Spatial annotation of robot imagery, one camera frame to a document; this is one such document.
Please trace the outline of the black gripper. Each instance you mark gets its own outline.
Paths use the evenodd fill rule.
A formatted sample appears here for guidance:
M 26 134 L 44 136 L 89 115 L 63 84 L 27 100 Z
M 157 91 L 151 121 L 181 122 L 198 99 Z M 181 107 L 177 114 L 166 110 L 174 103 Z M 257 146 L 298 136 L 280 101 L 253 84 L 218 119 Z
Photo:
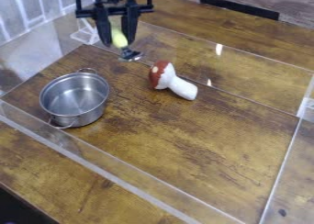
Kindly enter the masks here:
M 137 36 L 139 15 L 154 12 L 153 0 L 94 0 L 91 8 L 83 8 L 83 0 L 75 2 L 77 18 L 97 18 L 99 38 L 107 47 L 113 45 L 110 16 L 122 16 L 122 30 L 131 44 Z

